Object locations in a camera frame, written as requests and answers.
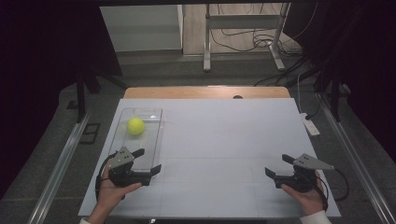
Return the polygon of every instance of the person's right hand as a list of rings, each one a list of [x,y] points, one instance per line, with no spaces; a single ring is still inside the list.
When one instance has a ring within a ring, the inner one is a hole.
[[[320,177],[318,171],[316,171],[316,174],[317,177]],[[317,185],[323,191],[323,187],[319,178],[317,178]],[[323,202],[319,194],[314,189],[311,189],[306,193],[300,193],[299,191],[284,184],[282,184],[280,187],[300,203],[306,216],[310,216],[323,210]]]

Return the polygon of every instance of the white sleeve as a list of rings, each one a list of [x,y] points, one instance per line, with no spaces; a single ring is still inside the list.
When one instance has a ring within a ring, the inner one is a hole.
[[[84,217],[84,218],[81,219],[79,224],[91,224],[91,223],[89,223],[87,220],[85,220],[85,217]]]
[[[300,220],[303,224],[332,224],[323,210],[311,216],[300,217]]]

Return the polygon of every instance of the metal stand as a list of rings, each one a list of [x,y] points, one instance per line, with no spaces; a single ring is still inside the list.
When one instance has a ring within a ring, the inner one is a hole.
[[[205,50],[204,50],[204,71],[210,71],[210,41],[209,33],[211,29],[276,29],[274,40],[269,46],[271,55],[274,58],[276,68],[285,71],[285,65],[277,52],[277,42],[282,33],[286,14],[290,3],[285,3],[280,15],[210,15],[209,4],[206,4],[205,15]]]

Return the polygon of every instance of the person's left hand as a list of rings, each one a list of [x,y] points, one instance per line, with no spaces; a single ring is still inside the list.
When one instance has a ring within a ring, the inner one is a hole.
[[[113,182],[108,179],[108,165],[111,161],[112,159],[108,160],[105,165],[105,170],[102,174],[102,183],[100,185],[98,202],[93,208],[91,215],[87,218],[87,221],[91,224],[104,223],[108,214],[110,214],[117,204],[119,204],[124,195],[137,190],[142,186],[141,183],[132,184],[125,188],[114,186]]]

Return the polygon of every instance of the wall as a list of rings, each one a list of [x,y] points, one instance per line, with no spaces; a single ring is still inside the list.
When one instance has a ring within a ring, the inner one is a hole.
[[[101,7],[114,50],[182,49],[178,6]]]

